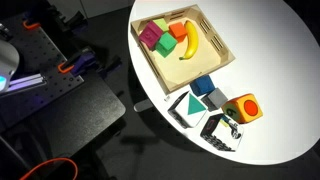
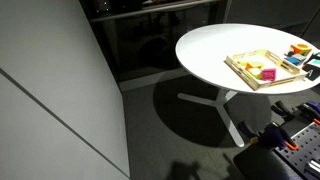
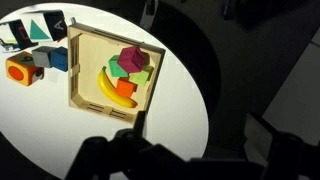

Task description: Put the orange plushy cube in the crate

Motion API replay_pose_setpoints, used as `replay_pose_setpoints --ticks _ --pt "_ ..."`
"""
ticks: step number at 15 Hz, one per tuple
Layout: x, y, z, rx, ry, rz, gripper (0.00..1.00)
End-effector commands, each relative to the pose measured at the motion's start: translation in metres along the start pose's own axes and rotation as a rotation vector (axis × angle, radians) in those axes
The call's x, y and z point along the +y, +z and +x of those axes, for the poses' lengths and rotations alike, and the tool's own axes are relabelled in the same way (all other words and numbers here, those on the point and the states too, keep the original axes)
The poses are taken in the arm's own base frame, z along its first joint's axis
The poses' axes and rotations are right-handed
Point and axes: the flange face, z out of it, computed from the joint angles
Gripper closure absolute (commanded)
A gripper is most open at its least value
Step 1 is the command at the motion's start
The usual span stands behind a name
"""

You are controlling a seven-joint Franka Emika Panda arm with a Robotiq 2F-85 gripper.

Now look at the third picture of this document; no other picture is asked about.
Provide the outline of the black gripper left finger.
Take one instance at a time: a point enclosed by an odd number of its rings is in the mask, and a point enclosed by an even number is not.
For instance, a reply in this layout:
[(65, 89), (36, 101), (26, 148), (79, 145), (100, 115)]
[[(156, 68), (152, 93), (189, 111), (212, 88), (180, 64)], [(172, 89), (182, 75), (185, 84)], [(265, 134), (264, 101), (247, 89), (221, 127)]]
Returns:
[(186, 162), (143, 136), (146, 112), (139, 111), (132, 128), (118, 130), (109, 141), (102, 136), (83, 141), (65, 180), (110, 180), (122, 172), (129, 180), (183, 180)]

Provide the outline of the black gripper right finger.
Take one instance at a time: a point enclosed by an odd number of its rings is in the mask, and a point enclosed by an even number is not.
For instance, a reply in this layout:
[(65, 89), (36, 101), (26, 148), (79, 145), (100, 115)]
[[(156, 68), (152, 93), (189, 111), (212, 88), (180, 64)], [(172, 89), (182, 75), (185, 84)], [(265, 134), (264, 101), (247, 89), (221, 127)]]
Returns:
[(279, 131), (253, 112), (247, 114), (245, 136), (251, 151), (248, 159), (265, 166), (261, 180), (298, 180), (299, 176), (320, 180), (319, 145)]

